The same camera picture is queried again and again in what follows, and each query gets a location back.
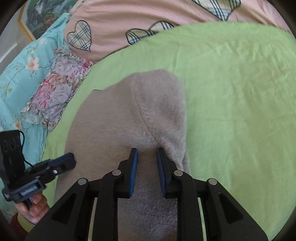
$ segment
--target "wall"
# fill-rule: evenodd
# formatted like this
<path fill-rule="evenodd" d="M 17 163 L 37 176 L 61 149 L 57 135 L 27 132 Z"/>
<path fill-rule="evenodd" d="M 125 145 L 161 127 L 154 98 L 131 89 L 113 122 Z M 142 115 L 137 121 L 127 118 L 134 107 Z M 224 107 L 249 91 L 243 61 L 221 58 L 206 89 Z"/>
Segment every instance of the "wall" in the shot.
<path fill-rule="evenodd" d="M 19 14 L 20 9 L 12 17 L 0 36 L 0 74 L 22 49 L 29 44 L 29 40 L 18 25 Z"/>

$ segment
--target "pink fabric with hearts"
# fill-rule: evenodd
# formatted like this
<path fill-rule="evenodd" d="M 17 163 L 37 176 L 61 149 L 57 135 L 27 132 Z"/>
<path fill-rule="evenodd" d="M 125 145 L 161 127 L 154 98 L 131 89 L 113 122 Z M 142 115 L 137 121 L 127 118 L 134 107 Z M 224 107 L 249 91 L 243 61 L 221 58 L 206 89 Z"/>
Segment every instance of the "pink fabric with hearts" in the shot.
<path fill-rule="evenodd" d="M 85 0 L 64 31 L 65 41 L 73 54 L 98 62 L 117 50 L 172 26 L 222 21 L 198 4 L 206 1 Z M 267 0 L 241 0 L 241 5 L 231 12 L 227 21 L 261 23 L 290 31 Z M 91 42 L 90 47 L 84 41 Z"/>

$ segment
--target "green bed sheet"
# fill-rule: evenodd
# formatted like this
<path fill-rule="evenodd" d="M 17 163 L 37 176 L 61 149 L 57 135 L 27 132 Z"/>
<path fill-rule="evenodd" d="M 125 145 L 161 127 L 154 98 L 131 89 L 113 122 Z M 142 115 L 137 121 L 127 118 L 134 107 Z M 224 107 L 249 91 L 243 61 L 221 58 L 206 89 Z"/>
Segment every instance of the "green bed sheet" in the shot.
<path fill-rule="evenodd" d="M 193 24 L 108 56 L 48 134 L 44 159 L 64 154 L 71 123 L 92 90 L 155 69 L 184 81 L 192 176 L 218 179 L 272 240 L 296 205 L 296 42 L 276 28 Z M 51 205 L 54 185 L 45 192 Z"/>

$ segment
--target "heart pattern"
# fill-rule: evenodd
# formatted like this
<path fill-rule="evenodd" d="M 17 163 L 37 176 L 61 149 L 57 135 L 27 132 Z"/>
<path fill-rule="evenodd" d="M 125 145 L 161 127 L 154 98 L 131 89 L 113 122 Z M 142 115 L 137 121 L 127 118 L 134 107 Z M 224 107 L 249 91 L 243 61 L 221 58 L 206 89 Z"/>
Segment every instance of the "heart pattern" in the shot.
<path fill-rule="evenodd" d="M 148 30 L 143 30 L 139 28 L 133 28 L 126 33 L 126 38 L 130 45 L 133 45 L 140 41 L 141 39 L 155 35 L 163 30 L 168 30 L 173 28 L 174 25 L 165 21 L 159 21 L 154 23 Z"/>
<path fill-rule="evenodd" d="M 75 31 L 67 35 L 67 42 L 74 48 L 91 51 L 91 28 L 89 24 L 80 20 L 75 24 Z"/>
<path fill-rule="evenodd" d="M 241 0 L 192 0 L 210 13 L 221 19 L 227 21 L 229 15 L 233 10 L 238 8 L 242 2 Z"/>

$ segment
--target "screw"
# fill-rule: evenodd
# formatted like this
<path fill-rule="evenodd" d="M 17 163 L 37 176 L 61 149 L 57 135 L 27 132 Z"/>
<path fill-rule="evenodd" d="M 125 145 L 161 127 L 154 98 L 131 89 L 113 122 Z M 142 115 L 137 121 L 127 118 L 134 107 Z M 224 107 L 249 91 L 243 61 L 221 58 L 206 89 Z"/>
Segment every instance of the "screw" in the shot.
<path fill-rule="evenodd" d="M 78 180 L 78 184 L 79 185 L 84 185 L 84 184 L 86 184 L 87 183 L 87 180 L 85 179 L 85 178 L 80 178 L 79 180 Z"/>
<path fill-rule="evenodd" d="M 214 178 L 209 179 L 209 184 L 215 186 L 217 183 L 218 183 L 218 181 L 216 179 L 214 179 Z"/>
<path fill-rule="evenodd" d="M 174 171 L 174 174 L 175 174 L 177 177 L 180 177 L 180 176 L 183 175 L 183 172 L 180 171 L 180 170 L 176 170 L 176 171 Z"/>
<path fill-rule="evenodd" d="M 116 170 L 114 170 L 114 171 L 112 172 L 112 174 L 113 174 L 114 176 L 119 176 L 119 175 L 121 174 L 121 170 L 116 169 Z"/>

